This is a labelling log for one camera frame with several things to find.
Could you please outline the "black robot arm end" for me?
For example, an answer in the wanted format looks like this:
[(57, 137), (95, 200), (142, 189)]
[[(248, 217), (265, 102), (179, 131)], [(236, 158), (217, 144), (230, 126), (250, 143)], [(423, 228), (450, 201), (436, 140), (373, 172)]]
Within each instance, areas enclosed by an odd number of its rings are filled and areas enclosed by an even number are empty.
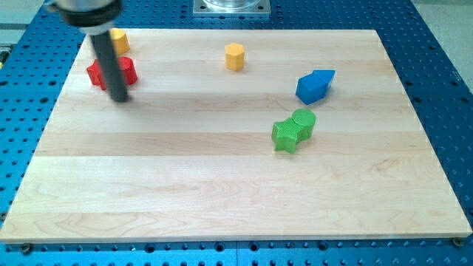
[(58, 13), (64, 23), (87, 35), (100, 35), (113, 28), (113, 21), (123, 8), (121, 0), (50, 0), (48, 13)]

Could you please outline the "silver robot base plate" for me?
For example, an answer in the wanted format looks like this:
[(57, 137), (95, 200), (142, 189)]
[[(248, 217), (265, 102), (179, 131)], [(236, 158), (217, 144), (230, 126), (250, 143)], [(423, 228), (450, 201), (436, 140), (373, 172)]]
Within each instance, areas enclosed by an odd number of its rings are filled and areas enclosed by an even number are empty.
[(268, 14), (270, 0), (193, 0), (193, 14)]

